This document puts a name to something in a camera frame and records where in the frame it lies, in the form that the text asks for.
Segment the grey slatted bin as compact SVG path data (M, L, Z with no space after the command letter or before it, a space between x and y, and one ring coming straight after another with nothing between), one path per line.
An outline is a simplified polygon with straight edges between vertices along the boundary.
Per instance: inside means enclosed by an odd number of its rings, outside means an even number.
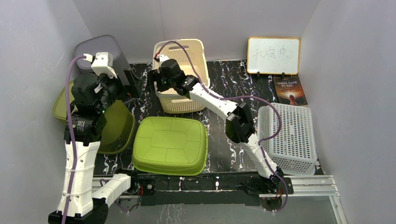
M124 70L130 69L130 65L125 57L116 38L112 35L101 35L79 43L74 48L74 56L90 54L95 56L98 52L108 52L113 56L112 68L119 75L123 84L127 83Z

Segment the cream perforated storage basket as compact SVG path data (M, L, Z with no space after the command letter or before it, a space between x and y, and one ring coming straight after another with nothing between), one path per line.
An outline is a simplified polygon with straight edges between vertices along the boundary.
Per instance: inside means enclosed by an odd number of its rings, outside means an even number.
M189 55L194 69L198 72L206 87L209 88L211 80L208 74L203 43L199 39L176 39L176 41L186 49L186 53ZM186 75L195 76L196 74L182 48L174 43L167 45L165 43L166 41L158 42L154 46L153 54L155 55L160 52L170 59L175 59ZM159 98L164 112L169 114L197 112L205 109L205 106L202 104L178 95L174 89L168 89L166 91L155 90L155 94Z

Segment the lime green plastic basin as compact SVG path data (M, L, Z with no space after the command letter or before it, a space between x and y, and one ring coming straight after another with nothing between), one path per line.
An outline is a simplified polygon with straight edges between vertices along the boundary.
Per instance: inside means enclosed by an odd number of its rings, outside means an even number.
M147 117L137 129L132 163L139 171L195 176L205 169L208 132L198 120Z

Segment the pale green colander basket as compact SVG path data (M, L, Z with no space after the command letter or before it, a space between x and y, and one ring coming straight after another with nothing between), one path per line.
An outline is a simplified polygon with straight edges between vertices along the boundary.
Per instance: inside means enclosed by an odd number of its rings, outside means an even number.
M279 103L272 105L281 117L282 127L277 136L262 143L267 159L287 175L314 175L318 157L310 108Z

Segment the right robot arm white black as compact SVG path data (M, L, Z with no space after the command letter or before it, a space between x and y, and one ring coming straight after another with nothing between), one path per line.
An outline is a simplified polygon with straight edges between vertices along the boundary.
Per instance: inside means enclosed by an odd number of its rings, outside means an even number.
M236 145L239 145L254 162L263 182L263 188L269 193L289 194L288 184L284 180L281 168L266 153L262 142L276 137L282 128L279 112L277 131L267 138L259 138L249 106L236 103L235 98L225 98L208 89L199 75L186 75L175 59L156 59L156 69L149 72L148 84L156 91L174 89L178 95L204 105L215 112L225 122L225 133Z

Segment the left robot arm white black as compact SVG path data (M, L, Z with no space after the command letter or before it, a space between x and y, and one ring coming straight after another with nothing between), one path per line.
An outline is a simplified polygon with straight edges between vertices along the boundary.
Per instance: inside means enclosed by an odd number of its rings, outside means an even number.
M65 179L61 201L48 216L50 224L102 224L122 193L139 190L139 181L126 171L98 191L92 190L97 154L106 149L118 153L131 142L135 120L124 101L139 96L137 79L130 69L116 76L101 71L67 79Z

